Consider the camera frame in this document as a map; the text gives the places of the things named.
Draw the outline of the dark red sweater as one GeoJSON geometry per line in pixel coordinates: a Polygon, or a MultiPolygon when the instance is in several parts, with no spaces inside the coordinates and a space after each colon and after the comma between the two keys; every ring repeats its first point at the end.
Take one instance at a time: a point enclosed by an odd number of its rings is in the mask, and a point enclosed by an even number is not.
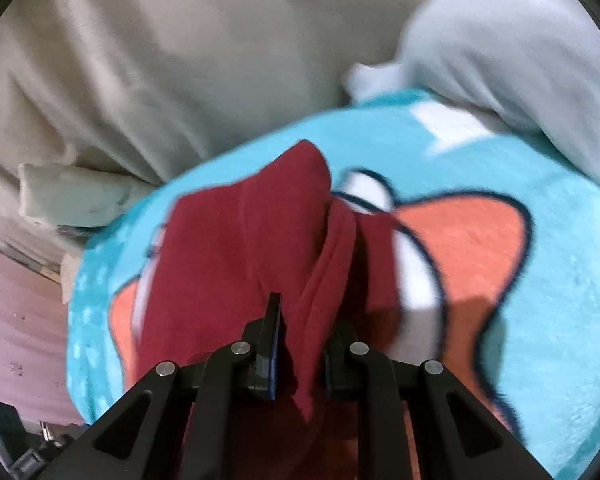
{"type": "Polygon", "coordinates": [[[356,413],[316,383],[324,345],[338,320],[377,349],[399,333],[393,218],[354,211],[330,185],[323,155],[302,141],[246,180],[183,196],[140,340],[123,355],[129,382],[163,360],[210,356],[279,294],[296,390],[245,417],[241,479],[354,478],[356,413]]]}

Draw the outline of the turquoise cartoon fleece blanket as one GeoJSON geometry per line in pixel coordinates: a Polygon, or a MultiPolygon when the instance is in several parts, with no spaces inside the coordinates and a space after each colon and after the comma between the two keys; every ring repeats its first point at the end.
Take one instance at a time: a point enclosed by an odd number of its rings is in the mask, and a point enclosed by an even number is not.
{"type": "Polygon", "coordinates": [[[87,244],[68,314],[67,387],[96,422],[132,387],[158,251],[185,195],[312,143],[330,190],[393,218],[401,322],[378,349],[436,360],[556,479],[600,450],[600,187],[544,136],[403,91],[264,136],[163,185],[87,244]]]}

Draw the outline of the floral white pillow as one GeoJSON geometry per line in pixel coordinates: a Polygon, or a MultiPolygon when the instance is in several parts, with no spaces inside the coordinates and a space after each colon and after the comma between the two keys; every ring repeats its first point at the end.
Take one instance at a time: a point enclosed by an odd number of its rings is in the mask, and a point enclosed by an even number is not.
{"type": "Polygon", "coordinates": [[[46,228],[106,226],[155,191],[131,176],[59,164],[21,164],[18,177],[20,216],[46,228]]]}

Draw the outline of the beige curtain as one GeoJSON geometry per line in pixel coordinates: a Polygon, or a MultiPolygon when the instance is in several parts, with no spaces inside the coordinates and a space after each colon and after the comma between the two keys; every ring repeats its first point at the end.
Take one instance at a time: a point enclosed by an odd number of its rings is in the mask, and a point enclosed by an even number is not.
{"type": "Polygon", "coordinates": [[[54,266],[68,240],[18,212],[18,167],[160,184],[342,103],[422,0],[9,0],[0,17],[0,246],[54,266]]]}

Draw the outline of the light blue plush pillow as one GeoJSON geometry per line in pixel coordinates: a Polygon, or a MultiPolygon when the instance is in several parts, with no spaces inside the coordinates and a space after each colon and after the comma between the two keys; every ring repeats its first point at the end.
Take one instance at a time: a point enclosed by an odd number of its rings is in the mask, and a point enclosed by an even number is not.
{"type": "Polygon", "coordinates": [[[600,184],[600,30],[579,0],[424,0],[393,60],[355,64],[355,102],[427,88],[542,131],[600,184]]]}

